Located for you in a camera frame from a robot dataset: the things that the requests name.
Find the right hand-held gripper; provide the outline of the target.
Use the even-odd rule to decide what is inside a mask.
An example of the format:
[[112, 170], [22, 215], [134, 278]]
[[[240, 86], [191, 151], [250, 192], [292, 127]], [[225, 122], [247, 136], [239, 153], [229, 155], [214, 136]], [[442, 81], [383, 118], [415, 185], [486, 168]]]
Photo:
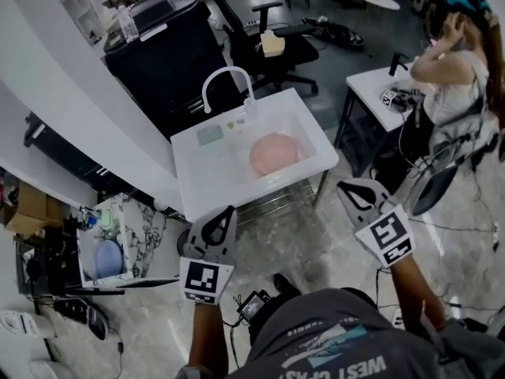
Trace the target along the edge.
[[336, 193], [353, 224], [357, 240], [385, 268], [411, 255], [416, 248], [408, 215], [374, 179], [351, 178], [337, 183]]

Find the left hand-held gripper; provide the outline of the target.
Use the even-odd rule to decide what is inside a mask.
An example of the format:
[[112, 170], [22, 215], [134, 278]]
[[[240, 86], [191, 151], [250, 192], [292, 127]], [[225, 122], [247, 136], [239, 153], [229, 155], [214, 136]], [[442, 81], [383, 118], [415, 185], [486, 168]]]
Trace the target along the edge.
[[179, 288], [189, 301], [218, 305], [236, 268], [234, 241], [238, 214], [228, 205], [206, 215], [200, 233], [179, 239]]

